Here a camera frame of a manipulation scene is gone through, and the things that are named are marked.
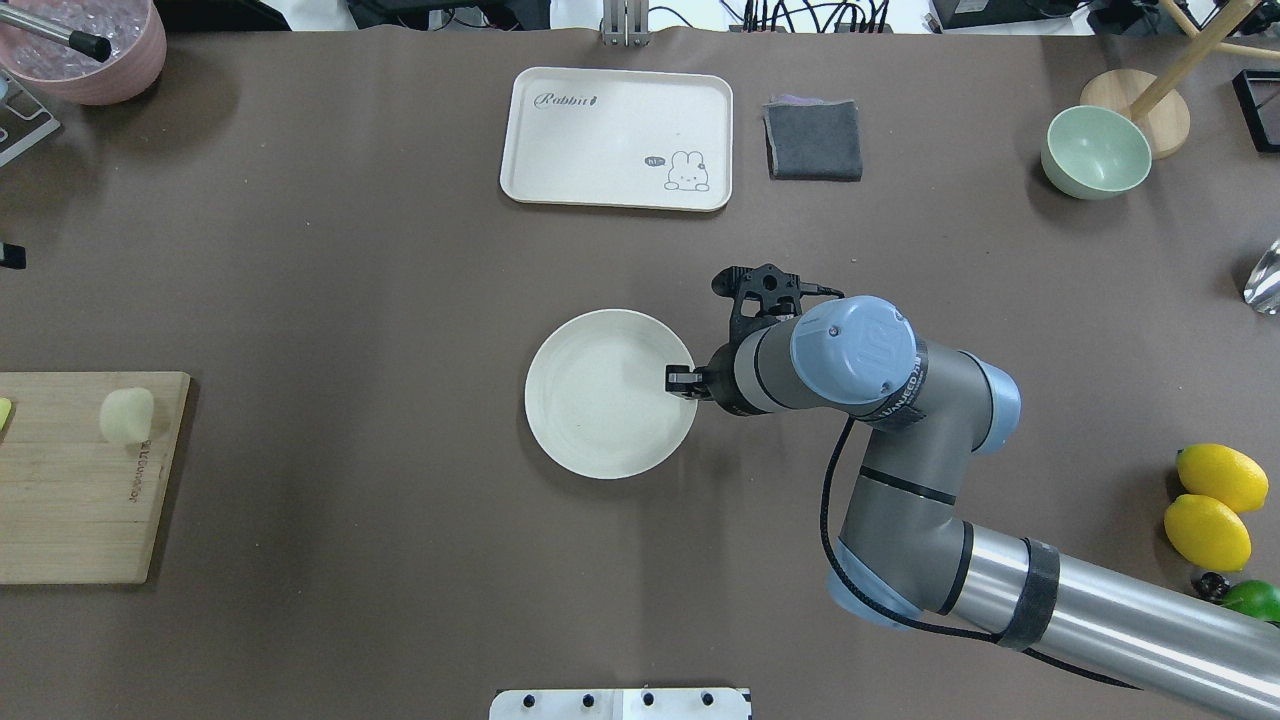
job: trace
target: bunny illustration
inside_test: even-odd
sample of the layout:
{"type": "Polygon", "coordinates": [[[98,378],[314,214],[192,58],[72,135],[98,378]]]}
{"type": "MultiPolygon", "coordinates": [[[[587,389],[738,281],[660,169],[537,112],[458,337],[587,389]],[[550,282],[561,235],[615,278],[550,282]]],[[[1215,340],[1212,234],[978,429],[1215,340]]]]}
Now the bunny illustration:
{"type": "Polygon", "coordinates": [[[707,163],[701,152],[680,151],[671,156],[671,172],[667,173],[667,190],[696,190],[707,192],[707,163]]]}

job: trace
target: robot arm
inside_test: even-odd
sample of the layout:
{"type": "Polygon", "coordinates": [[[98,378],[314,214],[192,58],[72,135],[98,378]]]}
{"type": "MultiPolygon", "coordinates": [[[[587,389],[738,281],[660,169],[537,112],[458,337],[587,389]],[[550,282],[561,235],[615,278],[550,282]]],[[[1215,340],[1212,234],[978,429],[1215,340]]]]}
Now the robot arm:
{"type": "MultiPolygon", "coordinates": [[[[801,314],[803,295],[835,291],[801,288],[773,265],[717,279],[731,272],[730,343],[705,368],[668,368],[667,389],[740,415],[833,407],[873,428],[836,550],[865,596],[910,620],[955,615],[1002,647],[1103,669],[1215,712],[1280,717],[1276,628],[955,516],[970,456],[998,450],[1018,424],[1007,374],[920,340],[884,300],[832,300],[801,314]],[[762,306],[746,327],[744,300],[762,306]]],[[[897,624],[842,580],[828,587],[847,610],[897,624]]]]}

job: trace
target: gray cloth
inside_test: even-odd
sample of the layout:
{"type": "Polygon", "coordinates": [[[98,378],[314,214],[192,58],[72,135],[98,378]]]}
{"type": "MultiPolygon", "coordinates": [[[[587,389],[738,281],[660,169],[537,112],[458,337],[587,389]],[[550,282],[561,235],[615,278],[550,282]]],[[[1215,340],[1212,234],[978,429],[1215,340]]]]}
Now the gray cloth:
{"type": "Polygon", "coordinates": [[[764,106],[769,174],[777,179],[863,179],[858,105],[782,96],[764,106]]]}

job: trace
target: ice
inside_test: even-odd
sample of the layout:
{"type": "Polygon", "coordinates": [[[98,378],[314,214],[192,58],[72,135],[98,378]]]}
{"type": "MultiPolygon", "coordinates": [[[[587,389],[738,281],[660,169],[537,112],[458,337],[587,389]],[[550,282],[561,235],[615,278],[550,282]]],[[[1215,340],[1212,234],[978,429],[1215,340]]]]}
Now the ice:
{"type": "MultiPolygon", "coordinates": [[[[108,60],[110,63],[137,42],[142,35],[150,0],[87,0],[83,3],[52,0],[49,3],[14,3],[14,6],[46,17],[69,28],[110,40],[111,58],[108,60]]],[[[88,74],[105,64],[51,40],[36,37],[29,32],[13,33],[13,36],[18,37],[12,49],[15,69],[35,78],[69,79],[88,74]]]]}

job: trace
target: wooden disc base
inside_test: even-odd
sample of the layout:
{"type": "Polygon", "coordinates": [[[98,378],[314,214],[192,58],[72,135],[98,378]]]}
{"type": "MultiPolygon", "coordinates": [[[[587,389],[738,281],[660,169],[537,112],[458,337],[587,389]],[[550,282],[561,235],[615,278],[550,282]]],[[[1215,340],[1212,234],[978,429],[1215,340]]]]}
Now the wooden disc base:
{"type": "MultiPolygon", "coordinates": [[[[1129,106],[1138,99],[1156,76],[1142,70],[1108,70],[1089,81],[1080,92],[1080,105],[1098,105],[1129,117],[1129,106]]],[[[1176,90],[1152,108],[1147,117],[1133,119],[1147,136],[1151,156],[1167,158],[1187,142],[1192,128],[1192,113],[1176,90]]]]}

